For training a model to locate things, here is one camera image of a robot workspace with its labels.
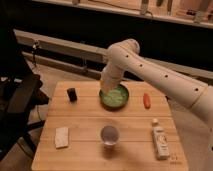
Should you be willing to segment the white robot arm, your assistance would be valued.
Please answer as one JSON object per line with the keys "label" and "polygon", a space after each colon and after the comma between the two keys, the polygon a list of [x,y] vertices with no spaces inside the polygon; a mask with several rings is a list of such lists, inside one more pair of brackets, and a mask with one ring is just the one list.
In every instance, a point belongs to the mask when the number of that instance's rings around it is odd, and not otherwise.
{"label": "white robot arm", "polygon": [[207,125],[213,145],[213,86],[147,61],[139,52],[140,45],[134,39],[110,45],[108,62],[101,73],[101,90],[117,87],[128,71],[194,113]]}

